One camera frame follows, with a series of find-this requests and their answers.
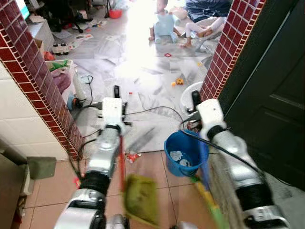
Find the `blue plastic bucket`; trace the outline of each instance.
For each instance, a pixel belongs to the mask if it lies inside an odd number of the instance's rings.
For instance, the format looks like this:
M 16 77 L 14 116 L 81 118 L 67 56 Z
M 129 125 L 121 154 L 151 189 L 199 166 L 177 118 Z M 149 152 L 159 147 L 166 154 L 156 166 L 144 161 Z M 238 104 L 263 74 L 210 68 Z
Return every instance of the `blue plastic bucket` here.
M 197 133 L 185 130 L 186 132 L 198 136 Z M 206 144 L 191 138 L 182 131 L 177 131 L 171 134 L 164 142 L 164 150 L 166 153 L 166 166 L 168 170 L 177 177 L 191 177 L 197 172 L 197 169 L 204 163 L 204 157 L 201 155 L 208 155 L 208 147 Z M 174 161 L 170 153 L 172 151 L 180 151 L 183 155 L 181 159 L 186 159 L 190 162 L 190 166 L 183 166 L 179 161 Z

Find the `computer monitor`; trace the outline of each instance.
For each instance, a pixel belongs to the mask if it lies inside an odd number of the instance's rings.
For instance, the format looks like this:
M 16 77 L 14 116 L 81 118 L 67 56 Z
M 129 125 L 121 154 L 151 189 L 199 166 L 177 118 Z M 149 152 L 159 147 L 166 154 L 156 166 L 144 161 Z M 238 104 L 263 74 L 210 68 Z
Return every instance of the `computer monitor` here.
M 21 11 L 23 18 L 26 19 L 30 15 L 30 13 L 27 6 L 25 5 L 24 0 L 17 0 L 17 5 L 19 7 L 19 10 Z

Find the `dark door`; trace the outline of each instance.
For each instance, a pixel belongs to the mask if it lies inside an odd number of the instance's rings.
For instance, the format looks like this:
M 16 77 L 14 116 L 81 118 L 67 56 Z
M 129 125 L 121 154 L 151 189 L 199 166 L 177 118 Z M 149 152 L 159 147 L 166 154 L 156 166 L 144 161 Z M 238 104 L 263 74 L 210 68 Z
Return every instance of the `dark door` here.
M 303 190 L 304 29 L 300 0 L 225 116 L 261 169 Z

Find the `white marble floor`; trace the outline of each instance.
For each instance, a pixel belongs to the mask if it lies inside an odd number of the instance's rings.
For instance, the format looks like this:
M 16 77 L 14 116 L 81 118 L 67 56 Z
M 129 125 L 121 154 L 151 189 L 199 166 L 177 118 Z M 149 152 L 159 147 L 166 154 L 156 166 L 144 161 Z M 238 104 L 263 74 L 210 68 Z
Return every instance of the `white marble floor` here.
M 155 1 L 131 3 L 121 18 L 106 19 L 105 26 L 91 28 L 88 33 L 93 38 L 58 59 L 72 59 L 78 65 L 80 76 L 94 77 L 92 91 L 95 102 L 105 96 L 112 97 L 113 86 L 119 85 L 122 99 L 128 102 L 127 113 L 169 106 L 185 118 L 179 106 L 181 94 L 189 85 L 204 80 L 218 38 L 209 40 L 208 47 L 203 46 L 202 52 L 195 52 L 196 40 L 193 48 L 180 48 L 179 44 L 185 42 L 185 38 L 179 38 L 176 44 L 169 37 L 164 37 L 158 45 L 149 43 L 149 16 L 153 15 L 154 4 Z M 95 19 L 105 20 L 104 9 L 93 10 L 91 14 Z M 178 27 L 180 32 L 188 20 L 182 21 Z M 69 32 L 73 36 L 66 42 L 78 35 L 77 30 L 69 29 Z M 116 39 L 110 41 L 110 35 Z M 183 78 L 184 85 L 172 87 L 171 83 L 177 78 Z M 84 84 L 83 88 L 90 98 L 88 85 Z M 163 150 L 164 141 L 178 129 L 181 119 L 175 112 L 160 108 L 128 115 L 126 121 L 133 122 L 133 127 L 125 136 L 125 147 L 147 152 Z M 83 111 L 77 121 L 83 135 L 94 132 L 99 122 L 93 109 Z M 94 143 L 85 148 L 85 156 L 93 147 Z

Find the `green dustpan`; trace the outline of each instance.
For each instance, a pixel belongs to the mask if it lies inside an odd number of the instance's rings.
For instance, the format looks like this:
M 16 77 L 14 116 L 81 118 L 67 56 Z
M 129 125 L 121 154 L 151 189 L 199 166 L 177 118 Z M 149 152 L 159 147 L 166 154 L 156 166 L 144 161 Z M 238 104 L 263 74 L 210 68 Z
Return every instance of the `green dustpan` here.
M 154 180 L 130 174 L 125 183 L 123 205 L 127 217 L 159 227 L 158 199 Z

